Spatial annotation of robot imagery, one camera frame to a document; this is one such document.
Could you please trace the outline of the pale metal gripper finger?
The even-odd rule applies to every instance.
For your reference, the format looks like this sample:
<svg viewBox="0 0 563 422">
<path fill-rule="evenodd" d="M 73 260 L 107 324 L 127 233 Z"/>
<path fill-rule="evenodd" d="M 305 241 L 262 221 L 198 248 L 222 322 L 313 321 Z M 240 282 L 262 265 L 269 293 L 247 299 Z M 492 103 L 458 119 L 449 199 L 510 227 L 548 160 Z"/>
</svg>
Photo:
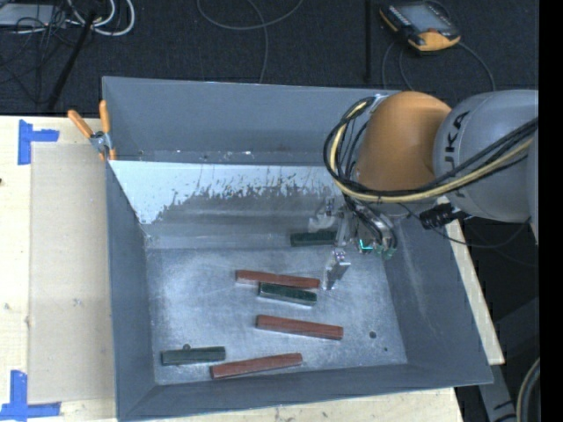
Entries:
<svg viewBox="0 0 563 422">
<path fill-rule="evenodd" d="M 319 232 L 327 230 L 335 223 L 334 198 L 326 198 L 316 210 L 315 215 L 309 218 L 309 231 Z"/>
<path fill-rule="evenodd" d="M 324 289 L 332 290 L 334 285 L 343 278 L 350 265 L 346 253 L 343 250 L 334 249 L 325 264 Z"/>
</svg>

